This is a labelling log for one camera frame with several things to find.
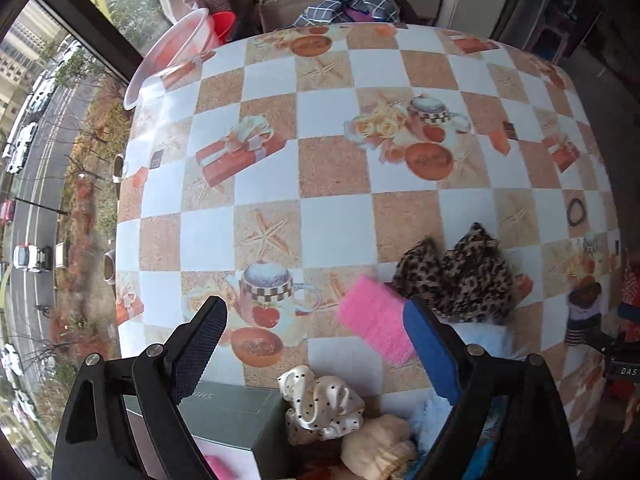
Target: red car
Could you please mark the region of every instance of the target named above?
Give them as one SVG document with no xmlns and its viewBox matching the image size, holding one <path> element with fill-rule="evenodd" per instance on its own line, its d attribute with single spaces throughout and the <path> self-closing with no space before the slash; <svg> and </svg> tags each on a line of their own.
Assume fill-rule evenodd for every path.
<svg viewBox="0 0 640 480">
<path fill-rule="evenodd" d="M 15 213 L 15 200 L 5 200 L 0 205 L 0 222 L 4 225 L 11 223 L 14 220 Z"/>
</svg>

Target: table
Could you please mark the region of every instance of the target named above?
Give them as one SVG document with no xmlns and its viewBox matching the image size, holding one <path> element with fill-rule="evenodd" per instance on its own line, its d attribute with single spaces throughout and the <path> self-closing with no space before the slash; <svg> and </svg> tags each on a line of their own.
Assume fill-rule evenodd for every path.
<svg viewBox="0 0 640 480">
<path fill-rule="evenodd" d="M 564 344 L 567 295 L 597 280 L 614 330 L 620 234 L 588 118 L 558 67 L 430 27 L 272 32 L 149 78 L 124 177 L 123 356 L 219 295 L 228 329 L 204 379 L 276 387 L 308 364 L 409 415 L 430 387 L 424 370 L 385 364 L 336 321 L 337 305 L 359 275 L 388 282 L 423 237 L 451 248 L 477 221 L 516 276 L 517 349 L 546 358 L 574 439 L 591 425 L 601 363 Z"/>
</svg>

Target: pink object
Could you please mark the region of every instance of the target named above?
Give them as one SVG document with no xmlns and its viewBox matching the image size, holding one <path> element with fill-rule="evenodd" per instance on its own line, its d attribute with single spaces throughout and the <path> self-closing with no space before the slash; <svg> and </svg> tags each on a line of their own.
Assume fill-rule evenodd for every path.
<svg viewBox="0 0 640 480">
<path fill-rule="evenodd" d="M 354 22 L 375 22 L 376 20 L 370 14 L 365 14 L 356 9 L 347 7 L 344 9 L 344 13 L 349 16 Z"/>
<path fill-rule="evenodd" d="M 204 460 L 207 461 L 207 464 L 209 464 L 211 470 L 216 474 L 218 480 L 236 480 L 236 475 L 234 475 L 217 456 L 205 455 Z"/>
<path fill-rule="evenodd" d="M 402 323 L 405 302 L 388 286 L 362 275 L 340 302 L 338 321 L 385 361 L 401 366 L 415 354 Z"/>
</svg>

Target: scrunchie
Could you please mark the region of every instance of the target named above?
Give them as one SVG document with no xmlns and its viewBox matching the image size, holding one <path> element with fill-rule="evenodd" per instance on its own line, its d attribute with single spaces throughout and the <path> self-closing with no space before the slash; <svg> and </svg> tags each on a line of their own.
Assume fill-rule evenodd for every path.
<svg viewBox="0 0 640 480">
<path fill-rule="evenodd" d="M 285 414 L 292 446 L 331 440 L 359 430 L 364 401 L 341 378 L 316 379 L 308 366 L 296 366 L 278 378 L 282 397 L 292 406 Z"/>
</svg>

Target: blue plaid fabric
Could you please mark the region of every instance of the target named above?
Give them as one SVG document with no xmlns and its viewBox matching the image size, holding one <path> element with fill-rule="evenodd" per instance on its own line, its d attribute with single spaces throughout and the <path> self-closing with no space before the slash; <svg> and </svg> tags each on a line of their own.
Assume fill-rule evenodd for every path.
<svg viewBox="0 0 640 480">
<path fill-rule="evenodd" d="M 293 25 L 305 27 L 327 23 L 352 23 L 353 20 L 344 12 L 346 7 L 368 14 L 377 22 L 400 21 L 398 6 L 393 0 L 324 0 L 316 6 L 307 7 Z"/>
</svg>

